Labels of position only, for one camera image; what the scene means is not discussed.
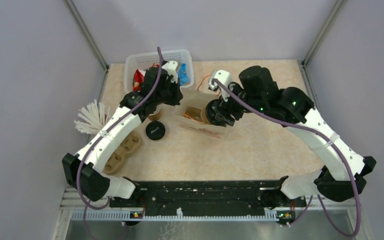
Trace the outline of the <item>black cup lid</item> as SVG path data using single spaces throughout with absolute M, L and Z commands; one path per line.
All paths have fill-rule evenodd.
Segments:
M 212 123 L 212 125 L 214 126 L 221 126 L 221 127 L 225 127 L 226 126 L 226 123 L 224 123 L 223 121 L 221 120 L 217 120 L 216 119 L 216 111 L 213 109 L 213 105 L 216 104 L 218 102 L 218 100 L 214 99 L 212 101 L 210 101 L 206 107 L 210 108 L 211 109 L 211 115 L 210 115 L 210 121 Z

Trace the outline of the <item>beige paper bag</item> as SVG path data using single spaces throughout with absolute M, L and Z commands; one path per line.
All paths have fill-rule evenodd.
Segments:
M 172 115 L 181 128 L 191 130 L 212 138 L 225 140 L 227 126 L 211 125 L 203 118 L 203 111 L 208 103 L 216 100 L 214 93 L 205 93 L 192 88 L 182 88 L 183 99 L 174 107 Z

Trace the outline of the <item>brown paper coffee cup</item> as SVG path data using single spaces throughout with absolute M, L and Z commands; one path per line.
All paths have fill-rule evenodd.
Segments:
M 202 118 L 202 120 L 203 120 L 203 122 L 205 124 L 212 125 L 212 122 L 211 122 L 211 109 L 208 108 L 208 107 L 205 107 L 201 111 L 201 118 Z

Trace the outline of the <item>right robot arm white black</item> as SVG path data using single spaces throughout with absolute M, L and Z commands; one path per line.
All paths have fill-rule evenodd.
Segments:
M 287 206 L 293 199 L 321 195 L 343 202 L 360 195 L 365 176 L 376 166 L 372 156 L 353 151 L 323 119 L 314 102 L 297 87 L 279 88 L 268 68 L 254 65 L 244 69 L 239 82 L 225 70 L 209 77 L 209 89 L 220 91 L 205 109 L 213 125 L 233 126 L 245 113 L 254 113 L 277 123 L 299 137 L 323 162 L 323 167 L 301 176 L 285 176 L 273 200 Z

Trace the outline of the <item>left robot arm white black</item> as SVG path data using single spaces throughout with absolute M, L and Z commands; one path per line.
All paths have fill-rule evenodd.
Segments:
M 140 202 L 136 184 L 125 177 L 103 174 L 110 156 L 125 138 L 161 104 L 176 106 L 183 94 L 178 78 L 179 63 L 163 61 L 159 67 L 145 71 L 138 91 L 127 93 L 109 116 L 108 123 L 83 148 L 67 153 L 62 166 L 67 183 L 75 188 L 85 201 L 96 202 L 104 197 L 118 197 L 129 207 Z

